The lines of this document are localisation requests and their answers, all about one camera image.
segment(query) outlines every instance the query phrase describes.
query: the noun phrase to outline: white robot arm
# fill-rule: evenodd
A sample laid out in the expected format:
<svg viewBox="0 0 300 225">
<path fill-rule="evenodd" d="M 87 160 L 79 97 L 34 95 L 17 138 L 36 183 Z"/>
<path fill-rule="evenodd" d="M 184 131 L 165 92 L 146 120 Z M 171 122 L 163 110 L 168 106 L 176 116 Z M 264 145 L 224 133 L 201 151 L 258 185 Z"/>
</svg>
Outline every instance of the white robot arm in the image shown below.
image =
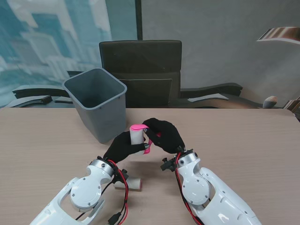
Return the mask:
<svg viewBox="0 0 300 225">
<path fill-rule="evenodd" d="M 87 167 L 88 176 L 72 179 L 41 211 L 30 225 L 90 225 L 104 205 L 100 199 L 102 184 L 110 182 L 114 170 L 101 159 L 95 159 Z M 70 195 L 72 206 L 78 212 L 91 213 L 78 221 L 70 217 L 62 208 L 61 202 Z"/>
<path fill-rule="evenodd" d="M 195 221 L 197 224 L 262 225 L 244 200 L 211 170 L 200 166 L 196 153 L 189 150 L 177 161 L 175 166 L 176 160 L 164 160 L 161 167 L 163 170 L 176 170 L 183 177 L 181 190 L 184 201 L 200 219 Z"/>
</svg>

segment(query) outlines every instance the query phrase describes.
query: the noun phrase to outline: plastic bin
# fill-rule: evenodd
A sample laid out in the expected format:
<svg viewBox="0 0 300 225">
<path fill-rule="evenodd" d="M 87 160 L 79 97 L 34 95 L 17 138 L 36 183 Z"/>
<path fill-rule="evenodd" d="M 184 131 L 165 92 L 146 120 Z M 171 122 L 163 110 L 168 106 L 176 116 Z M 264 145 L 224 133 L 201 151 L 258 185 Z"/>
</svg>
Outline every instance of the plastic bin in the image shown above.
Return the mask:
<svg viewBox="0 0 300 225">
<path fill-rule="evenodd" d="M 126 128 L 126 85 L 101 68 L 73 76 L 63 83 L 81 120 L 100 143 Z"/>
</svg>

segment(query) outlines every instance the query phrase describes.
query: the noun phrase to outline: black glove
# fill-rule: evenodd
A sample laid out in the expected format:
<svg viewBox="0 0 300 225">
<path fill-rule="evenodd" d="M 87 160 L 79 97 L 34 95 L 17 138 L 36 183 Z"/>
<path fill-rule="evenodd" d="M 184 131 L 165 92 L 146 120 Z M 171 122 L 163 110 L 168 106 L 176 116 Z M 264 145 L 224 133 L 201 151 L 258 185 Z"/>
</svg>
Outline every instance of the black glove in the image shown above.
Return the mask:
<svg viewBox="0 0 300 225">
<path fill-rule="evenodd" d="M 164 151 L 175 154 L 185 147 L 182 138 L 180 137 L 176 127 L 164 120 L 158 120 L 151 118 L 145 120 L 143 124 L 147 125 L 149 129 L 146 129 L 145 133 L 153 143 L 162 148 Z"/>
<path fill-rule="evenodd" d="M 103 158 L 108 158 L 115 163 L 124 160 L 127 156 L 145 150 L 149 147 L 147 143 L 131 145 L 130 132 L 123 132 L 117 136 L 104 154 Z"/>
</svg>

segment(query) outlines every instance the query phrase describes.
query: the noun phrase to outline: pink object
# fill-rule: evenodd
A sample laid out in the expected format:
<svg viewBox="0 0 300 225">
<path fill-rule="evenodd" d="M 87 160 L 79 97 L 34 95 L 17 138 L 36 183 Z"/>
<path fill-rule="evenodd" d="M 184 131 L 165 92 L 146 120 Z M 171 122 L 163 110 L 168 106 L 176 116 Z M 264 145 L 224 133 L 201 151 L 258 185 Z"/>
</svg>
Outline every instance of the pink object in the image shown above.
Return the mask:
<svg viewBox="0 0 300 225">
<path fill-rule="evenodd" d="M 134 124 L 130 127 L 131 130 L 142 130 L 145 128 L 149 128 L 149 127 L 146 126 L 145 124 Z"/>
<path fill-rule="evenodd" d="M 139 131 L 139 130 L 143 130 L 145 128 L 149 128 L 148 126 L 146 126 L 145 124 L 134 124 L 130 127 L 131 130 L 134 130 L 134 131 Z M 146 149 L 144 151 L 144 154 L 149 154 L 150 153 L 150 147 L 151 145 L 153 144 L 153 141 L 149 139 L 149 142 L 148 142 L 148 145 L 149 145 L 149 148 Z"/>
</svg>

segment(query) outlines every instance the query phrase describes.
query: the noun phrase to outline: desk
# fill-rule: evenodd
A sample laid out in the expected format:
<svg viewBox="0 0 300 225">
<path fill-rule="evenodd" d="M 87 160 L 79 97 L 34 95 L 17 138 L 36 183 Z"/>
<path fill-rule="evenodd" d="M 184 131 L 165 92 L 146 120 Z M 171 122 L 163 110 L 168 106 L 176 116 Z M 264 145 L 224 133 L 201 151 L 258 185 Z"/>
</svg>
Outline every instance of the desk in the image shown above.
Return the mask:
<svg viewBox="0 0 300 225">
<path fill-rule="evenodd" d="M 300 123 L 282 109 L 127 109 L 128 126 L 156 117 L 172 122 L 187 148 L 254 210 L 263 225 L 299 224 Z M 102 156 L 75 109 L 5 108 L 0 111 L 0 218 L 28 225 L 73 177 Z M 174 173 L 161 171 L 170 157 L 158 147 L 119 163 L 143 180 L 129 193 L 127 225 L 182 225 L 193 220 L 182 203 Z M 112 187 L 98 223 L 122 206 L 124 191 Z M 66 211 L 73 217 L 79 213 Z"/>
</svg>

